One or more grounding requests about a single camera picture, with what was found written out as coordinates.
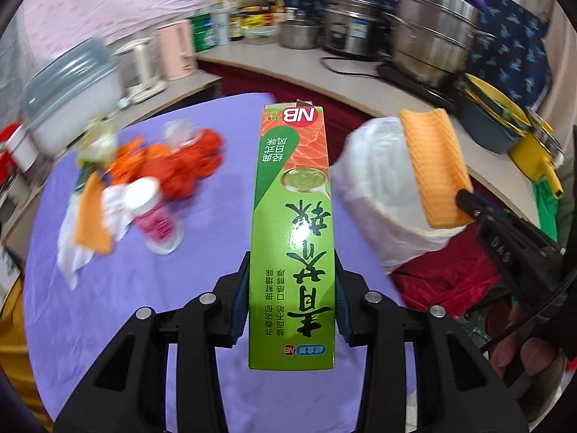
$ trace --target pink kettle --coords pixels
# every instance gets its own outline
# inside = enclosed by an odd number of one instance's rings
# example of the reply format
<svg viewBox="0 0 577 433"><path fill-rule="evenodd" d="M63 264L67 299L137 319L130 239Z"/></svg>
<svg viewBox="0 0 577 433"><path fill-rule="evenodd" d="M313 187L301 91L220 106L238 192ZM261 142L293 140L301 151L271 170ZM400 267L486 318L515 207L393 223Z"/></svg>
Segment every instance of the pink kettle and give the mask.
<svg viewBox="0 0 577 433"><path fill-rule="evenodd" d="M190 23L183 19L157 29L164 79L184 78L196 69Z"/></svg>

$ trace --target pink bottle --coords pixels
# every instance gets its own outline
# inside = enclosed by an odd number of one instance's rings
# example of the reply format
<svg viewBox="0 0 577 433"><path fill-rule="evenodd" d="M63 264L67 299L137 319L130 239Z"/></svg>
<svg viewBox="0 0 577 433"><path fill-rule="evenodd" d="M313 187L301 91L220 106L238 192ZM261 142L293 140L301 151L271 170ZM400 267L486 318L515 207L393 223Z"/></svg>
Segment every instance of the pink bottle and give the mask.
<svg viewBox="0 0 577 433"><path fill-rule="evenodd" d="M176 21L157 29L164 79L184 78L197 69L188 20Z"/></svg>
<svg viewBox="0 0 577 433"><path fill-rule="evenodd" d="M157 254L170 254L182 242L182 222L166 207L160 182L143 177L129 184L124 206L132 214L136 226L146 238L146 245Z"/></svg>

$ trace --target screw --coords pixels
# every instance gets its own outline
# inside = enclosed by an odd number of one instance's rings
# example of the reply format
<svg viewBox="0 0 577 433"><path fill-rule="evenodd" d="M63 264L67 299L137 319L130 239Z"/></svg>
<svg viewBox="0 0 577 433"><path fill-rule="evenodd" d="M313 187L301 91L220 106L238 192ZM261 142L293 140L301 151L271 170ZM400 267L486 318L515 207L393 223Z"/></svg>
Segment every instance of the screw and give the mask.
<svg viewBox="0 0 577 433"><path fill-rule="evenodd" d="M136 317L139 319L148 319L151 314L151 308L140 308L138 311L136 311Z"/></svg>
<svg viewBox="0 0 577 433"><path fill-rule="evenodd" d="M368 302L380 302L381 299L383 299L382 295L379 292L368 292L367 294L365 294L365 299Z"/></svg>
<svg viewBox="0 0 577 433"><path fill-rule="evenodd" d="M442 318L446 314L445 308L438 305L431 306L431 309L429 309L429 311L431 312L431 315L433 315L435 318Z"/></svg>
<svg viewBox="0 0 577 433"><path fill-rule="evenodd" d="M200 295L200 302L202 304L212 304L216 301L216 295L214 293L204 293Z"/></svg>

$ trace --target yellow cloth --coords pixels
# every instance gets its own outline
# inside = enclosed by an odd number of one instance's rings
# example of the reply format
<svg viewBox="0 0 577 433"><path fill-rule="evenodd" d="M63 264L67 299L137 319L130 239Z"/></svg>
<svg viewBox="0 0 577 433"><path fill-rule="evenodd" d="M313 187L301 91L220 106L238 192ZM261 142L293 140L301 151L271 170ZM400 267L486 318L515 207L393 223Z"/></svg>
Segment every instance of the yellow cloth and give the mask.
<svg viewBox="0 0 577 433"><path fill-rule="evenodd" d="M93 172L80 197L74 242L99 254L113 251L113 239L102 223L102 192L105 186L98 173Z"/></svg>
<svg viewBox="0 0 577 433"><path fill-rule="evenodd" d="M431 228L455 228L472 222L455 197L460 189L472 192L471 179L457 135L445 109L399 111L413 163L420 199Z"/></svg>
<svg viewBox="0 0 577 433"><path fill-rule="evenodd" d="M52 431L52 420L48 417L40 400L28 358L22 311L23 298L22 279L18 278L0 314L0 365L34 417L48 431Z"/></svg>

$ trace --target yellow pot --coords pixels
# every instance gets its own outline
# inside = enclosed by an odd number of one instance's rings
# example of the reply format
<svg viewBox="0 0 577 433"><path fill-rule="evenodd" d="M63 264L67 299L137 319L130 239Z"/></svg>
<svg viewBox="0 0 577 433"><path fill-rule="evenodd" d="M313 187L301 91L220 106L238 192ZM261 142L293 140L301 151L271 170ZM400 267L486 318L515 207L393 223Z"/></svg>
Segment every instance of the yellow pot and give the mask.
<svg viewBox="0 0 577 433"><path fill-rule="evenodd" d="M550 136L553 131L551 126L542 119L539 119L539 123L541 128L549 134L549 137L553 138ZM509 151L509 155L521 172L533 182L546 177L553 195L556 198L562 198L563 188L555 173L555 167L553 166L555 159L551 154L551 148L550 146L547 148L544 144L546 141L542 143L538 137L538 131L527 134Z"/></svg>

